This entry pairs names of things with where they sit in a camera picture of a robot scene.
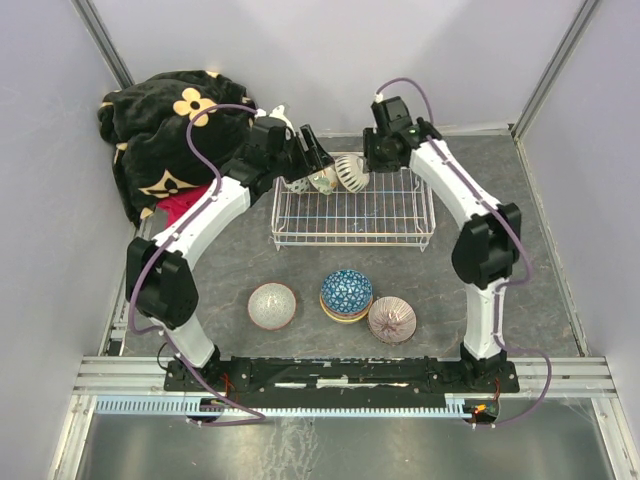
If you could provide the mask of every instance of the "white bowl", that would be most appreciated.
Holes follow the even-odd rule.
[[[249,317],[265,330],[278,330],[287,325],[296,313],[296,297],[281,283],[265,283],[249,297]]]
[[[336,174],[351,193],[358,193],[369,184],[369,174],[364,173],[364,159],[352,153],[336,159]]]
[[[309,182],[311,182],[311,185],[323,195],[331,195],[338,186],[338,176],[336,175],[333,165],[319,172],[312,173],[307,178]]]
[[[416,332],[416,314],[398,297],[382,297],[371,305],[367,318],[369,330],[381,342],[400,345]]]

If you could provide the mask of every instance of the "white wall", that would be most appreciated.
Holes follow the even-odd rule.
[[[41,480],[131,229],[96,108],[117,88],[68,0],[0,2],[0,477]]]
[[[582,0],[94,3],[138,82],[221,71],[265,108],[289,103],[298,124],[361,132],[375,89],[401,75],[427,89],[438,125],[514,122]]]
[[[593,353],[640,441],[640,2],[602,2],[525,136]]]

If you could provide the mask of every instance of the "wire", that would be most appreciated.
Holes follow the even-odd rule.
[[[420,84],[418,84],[418,82],[416,82],[415,80],[412,80],[412,79],[410,79],[408,77],[393,78],[393,79],[389,80],[388,82],[383,83],[380,86],[380,88],[378,88],[378,90],[376,90],[376,95],[379,95],[380,93],[382,93],[382,90],[387,88],[389,85],[393,85],[394,83],[398,83],[398,82],[407,82],[407,83],[410,83],[411,85],[413,85],[414,87],[416,87],[416,90],[418,90],[418,92],[420,93],[420,96],[422,97],[422,100],[424,101],[424,104],[427,107],[427,112],[429,113],[429,121],[433,124],[433,111],[431,110],[431,104],[429,103],[429,99],[427,98],[427,94],[425,93],[423,88],[420,86]]]
[[[160,363],[160,354],[162,353],[162,350],[164,350],[164,347],[167,346],[167,342],[164,342],[162,344],[162,346],[158,349],[158,353],[156,354],[156,362],[158,363],[158,366],[163,369],[165,372],[168,372],[169,369],[167,367],[163,367],[162,364]]]
[[[400,81],[404,81],[404,82],[410,83],[411,85],[416,87],[418,92],[420,92],[420,95],[422,96],[422,99],[424,100],[425,106],[427,107],[427,110],[429,111],[429,119],[431,120],[431,123],[433,123],[433,115],[431,114],[431,105],[429,104],[429,100],[427,98],[427,95],[424,92],[424,90],[422,89],[422,87],[420,85],[418,85],[414,80],[412,80],[410,78],[407,78],[407,77],[394,78],[393,80],[389,80],[388,82],[383,84],[380,88],[378,88],[378,90],[376,91],[376,94],[379,94],[383,89],[385,89],[389,85],[391,85],[393,83],[396,83],[396,82],[400,82]],[[495,219],[498,221],[498,223],[500,223],[502,228],[504,228],[504,230],[507,232],[507,235],[509,235],[509,238],[511,239],[511,241],[514,243],[514,245],[518,249],[518,252],[520,252],[520,257],[522,258],[522,260],[524,262],[524,265],[525,265],[525,270],[526,271],[525,271],[525,276],[523,278],[506,280],[505,282],[497,285],[495,290],[494,290],[494,310],[493,310],[493,332],[492,332],[492,335],[493,335],[494,341],[496,342],[496,345],[498,345],[498,347],[500,347],[502,350],[504,350],[504,351],[506,351],[508,353],[535,355],[535,356],[538,356],[538,357],[542,357],[544,359],[545,363],[547,364],[547,378],[546,378],[546,381],[544,383],[544,386],[542,387],[542,391],[540,392],[540,396],[536,399],[534,404],[531,405],[531,407],[529,407],[523,413],[521,413],[519,415],[516,415],[513,418],[510,418],[508,420],[504,420],[502,422],[493,424],[491,426],[491,428],[496,427],[496,426],[509,425],[511,423],[514,423],[517,420],[521,420],[521,419],[531,415],[538,408],[540,408],[540,405],[542,405],[542,402],[544,401],[545,397],[547,396],[547,393],[549,392],[549,387],[551,386],[551,379],[552,379],[552,376],[553,376],[553,366],[551,364],[551,358],[549,358],[549,355],[547,355],[542,350],[538,350],[538,349],[517,348],[517,347],[508,346],[508,345],[505,344],[505,342],[502,341],[502,339],[500,338],[500,334],[498,333],[499,330],[500,330],[500,303],[501,303],[500,302],[500,292],[503,289],[507,288],[507,287],[517,287],[517,286],[522,286],[522,285],[528,284],[531,281],[531,278],[533,277],[533,265],[531,264],[531,261],[529,260],[529,256],[527,255],[527,252],[526,252],[524,246],[522,245],[522,242],[518,238],[518,235],[516,235],[516,233],[513,231],[513,228],[511,228],[511,225],[509,225],[509,223],[502,217],[502,215],[500,215],[500,213],[498,213],[498,211],[495,208],[493,208],[491,205],[489,205],[489,203],[482,197],[482,194],[474,187],[474,185],[469,181],[469,179],[465,175],[463,175],[463,173],[460,171],[460,169],[457,168],[455,165],[453,165],[449,161],[447,156],[440,149],[440,147],[438,147],[438,145],[433,140],[433,138],[431,138],[431,136],[428,136],[427,140],[429,141],[429,144],[431,145],[431,147],[436,151],[438,156],[442,159],[444,164],[447,165],[451,169],[451,171],[456,175],[456,177],[458,177],[458,179],[467,187],[467,189],[469,190],[469,192],[471,192],[471,194],[476,199],[476,201],[480,205],[482,205],[484,208],[486,208],[487,211],[489,211],[491,213],[491,215],[493,215],[493,217],[495,217]]]
[[[195,115],[189,122],[189,125],[187,126],[187,132],[186,132],[186,136],[187,136],[187,145],[189,146],[189,149],[191,150],[191,152],[202,162],[204,163],[207,167],[209,167],[209,169],[211,169],[211,171],[213,172],[213,174],[215,175],[215,188],[212,192],[212,194],[207,197],[207,199],[200,205],[200,207],[198,207],[194,212],[192,212],[191,214],[189,214],[189,216],[187,216],[175,229],[173,235],[169,236],[169,238],[167,238],[167,240],[164,241],[164,243],[162,243],[162,245],[160,245],[155,252],[153,252],[153,255],[151,255],[151,257],[149,258],[149,260],[147,261],[147,263],[145,264],[145,266],[142,268],[142,271],[140,272],[140,276],[138,276],[138,279],[136,280],[136,283],[133,287],[133,292],[131,293],[131,300],[129,302],[129,315],[128,315],[128,326],[129,326],[129,330],[131,330],[131,332],[135,335],[143,335],[145,333],[149,333],[149,332],[153,332],[153,331],[158,331],[158,330],[163,330],[164,327],[162,326],[158,326],[158,325],[154,325],[151,327],[147,327],[147,328],[137,328],[136,324],[135,324],[135,306],[138,303],[138,297],[140,296],[140,291],[142,290],[142,286],[144,285],[145,280],[147,279],[147,276],[149,275],[149,272],[151,271],[152,268],[154,268],[156,262],[158,261],[158,259],[160,258],[160,256],[166,251],[166,249],[169,247],[169,245],[171,245],[171,243],[173,243],[174,239],[176,238],[176,234],[180,234],[182,231],[184,231],[185,228],[187,228],[187,226],[198,216],[200,215],[200,213],[209,206],[209,204],[211,204],[213,201],[215,201],[215,197],[218,195],[218,193],[220,192],[220,188],[222,187],[222,176],[220,175],[220,172],[218,171],[218,169],[216,168],[216,166],[211,163],[202,153],[200,153],[200,151],[196,148],[196,146],[193,143],[193,138],[192,138],[192,131],[193,131],[193,126],[195,124],[195,122],[198,121],[199,118],[201,118],[203,115],[207,115],[209,112],[213,112],[214,110],[221,110],[221,109],[235,109],[235,110],[243,110],[245,112],[249,112],[251,114],[256,114],[257,111],[253,108],[247,107],[246,105],[234,105],[234,104],[220,104],[220,105],[213,105],[211,107],[205,108],[203,110],[201,110],[200,112],[198,112],[197,115]],[[202,423],[202,422],[198,422],[198,421],[194,421],[193,419],[189,419],[190,422],[195,423],[197,425],[210,425],[210,426],[216,426],[216,427],[227,427],[227,426],[234,426],[234,425],[252,425],[255,423],[260,423],[262,421],[265,420],[265,416],[260,413],[257,412],[255,410],[252,410],[250,408],[244,407],[240,404],[238,404],[237,402],[234,402],[233,400],[221,395],[220,393],[218,393],[213,387],[211,387],[207,381],[200,375],[200,373],[198,372],[197,368],[194,367],[191,362],[189,362],[186,358],[184,358],[184,355],[180,352],[180,349],[177,347],[177,345],[173,342],[173,340],[171,339],[171,337],[169,335],[166,336],[167,338],[167,344],[169,345],[169,347],[171,347],[171,349],[174,351],[176,358],[180,359],[180,361],[184,364],[184,366],[187,368],[187,370],[189,370],[189,372],[191,373],[191,375],[193,376],[193,378],[196,379],[196,381],[202,385],[202,387],[209,393],[211,393],[214,397],[216,397],[218,400],[220,400],[221,402],[225,403],[226,405],[232,407],[232,408],[236,408],[238,410],[241,410],[245,413],[248,413],[256,418],[249,418],[249,419],[244,419],[244,420],[236,420],[236,421],[231,421],[231,422],[214,422],[214,423]]]

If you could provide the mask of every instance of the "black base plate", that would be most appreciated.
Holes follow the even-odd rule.
[[[225,390],[225,373],[235,386],[235,399],[259,408],[412,408],[443,407],[445,393],[520,391],[515,366],[501,362],[483,377],[469,378],[462,360],[429,357],[404,359],[236,358],[202,370],[217,391]],[[168,392],[200,392],[204,388],[181,362],[169,363]]]

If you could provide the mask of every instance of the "blue patterned bowl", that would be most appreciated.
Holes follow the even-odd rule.
[[[336,313],[351,315],[361,312],[373,297],[373,287],[367,277],[355,270],[338,270],[322,284],[322,300]]]

